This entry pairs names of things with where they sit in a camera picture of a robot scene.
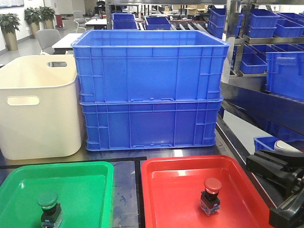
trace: black machine part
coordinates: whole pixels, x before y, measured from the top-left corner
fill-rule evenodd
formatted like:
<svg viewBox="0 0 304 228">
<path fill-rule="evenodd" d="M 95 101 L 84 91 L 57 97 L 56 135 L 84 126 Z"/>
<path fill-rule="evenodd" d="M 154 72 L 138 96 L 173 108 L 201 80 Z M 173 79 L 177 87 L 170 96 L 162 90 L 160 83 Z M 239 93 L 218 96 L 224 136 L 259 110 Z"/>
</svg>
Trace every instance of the black machine part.
<svg viewBox="0 0 304 228">
<path fill-rule="evenodd" d="M 220 205 L 220 200 L 218 198 L 218 194 L 211 196 L 210 193 L 208 193 L 206 191 L 202 191 L 200 199 L 205 203 L 205 205 L 209 209 L 213 208 L 215 204 Z"/>
<path fill-rule="evenodd" d="M 304 228 L 304 153 L 260 150 L 246 159 L 246 168 L 272 184 L 285 201 L 271 208 L 275 228 Z"/>
<path fill-rule="evenodd" d="M 276 228 L 304 227 L 304 189 L 290 196 L 278 208 L 270 209 L 269 224 Z"/>
<path fill-rule="evenodd" d="M 42 209 L 43 214 L 41 215 L 41 222 L 49 220 L 50 223 L 56 223 L 59 214 L 61 213 L 60 203 L 57 203 L 54 207 L 50 209 Z"/>
</svg>

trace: bin handle hole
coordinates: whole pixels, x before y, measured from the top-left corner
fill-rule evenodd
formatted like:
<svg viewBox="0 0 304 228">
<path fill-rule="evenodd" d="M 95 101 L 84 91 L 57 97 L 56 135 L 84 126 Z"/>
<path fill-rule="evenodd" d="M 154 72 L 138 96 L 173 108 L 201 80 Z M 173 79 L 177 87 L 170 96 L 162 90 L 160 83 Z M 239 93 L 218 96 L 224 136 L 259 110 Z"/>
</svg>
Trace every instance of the bin handle hole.
<svg viewBox="0 0 304 228">
<path fill-rule="evenodd" d="M 22 105 L 38 105 L 40 103 L 37 96 L 11 96 L 8 97 L 8 104 L 10 106 L 22 106 Z"/>
<path fill-rule="evenodd" d="M 48 62 L 47 66 L 48 67 L 66 67 L 67 63 L 66 62 Z"/>
</svg>

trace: planter pot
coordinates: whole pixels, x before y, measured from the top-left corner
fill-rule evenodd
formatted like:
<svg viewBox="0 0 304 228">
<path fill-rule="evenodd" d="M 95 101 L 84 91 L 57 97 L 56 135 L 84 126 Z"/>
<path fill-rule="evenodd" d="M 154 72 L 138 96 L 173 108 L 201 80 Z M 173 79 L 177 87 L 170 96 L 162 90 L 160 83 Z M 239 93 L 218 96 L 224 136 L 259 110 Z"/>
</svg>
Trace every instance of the planter pot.
<svg viewBox="0 0 304 228">
<path fill-rule="evenodd" d="M 54 28 L 53 20 L 45 20 L 44 22 L 46 24 L 46 29 L 53 29 Z"/>
<path fill-rule="evenodd" d="M 16 38 L 16 33 L 6 33 L 3 32 L 4 40 L 6 43 L 6 47 L 8 51 L 16 51 L 18 50 L 18 44 L 17 44 L 17 38 Z"/>
<path fill-rule="evenodd" d="M 29 27 L 34 39 L 37 39 L 36 32 L 40 30 L 40 25 L 36 23 L 31 23 Z"/>
</svg>

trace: white plastic bin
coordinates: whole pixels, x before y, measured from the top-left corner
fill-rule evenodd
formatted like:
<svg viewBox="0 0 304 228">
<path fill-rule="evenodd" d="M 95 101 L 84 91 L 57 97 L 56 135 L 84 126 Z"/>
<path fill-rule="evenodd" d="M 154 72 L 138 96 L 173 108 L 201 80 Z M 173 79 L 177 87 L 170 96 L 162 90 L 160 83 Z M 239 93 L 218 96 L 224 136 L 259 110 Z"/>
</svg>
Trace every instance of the white plastic bin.
<svg viewBox="0 0 304 228">
<path fill-rule="evenodd" d="M 20 57 L 0 69 L 4 157 L 69 156 L 79 150 L 82 132 L 73 55 Z"/>
</svg>

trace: potted plant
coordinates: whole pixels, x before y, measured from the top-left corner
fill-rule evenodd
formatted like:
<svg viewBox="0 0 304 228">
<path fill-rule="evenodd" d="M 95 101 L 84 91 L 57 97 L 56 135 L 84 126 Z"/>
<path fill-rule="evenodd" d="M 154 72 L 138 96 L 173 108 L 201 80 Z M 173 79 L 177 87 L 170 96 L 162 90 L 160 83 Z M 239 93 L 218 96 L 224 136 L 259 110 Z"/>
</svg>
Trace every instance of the potted plant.
<svg viewBox="0 0 304 228">
<path fill-rule="evenodd" d="M 40 11 L 38 8 L 28 7 L 24 10 L 24 20 L 30 27 L 33 37 L 37 39 L 36 32 L 40 30 L 39 22 L 41 22 Z"/>
<path fill-rule="evenodd" d="M 46 25 L 46 29 L 53 29 L 54 24 L 53 24 L 53 19 L 55 15 L 55 10 L 47 7 L 47 6 L 40 6 L 40 13 L 41 13 L 41 19 L 44 21 Z"/>
<path fill-rule="evenodd" d="M 19 31 L 19 21 L 18 15 L 15 13 L 0 14 L 0 27 L 8 51 L 18 50 L 16 30 Z"/>
</svg>

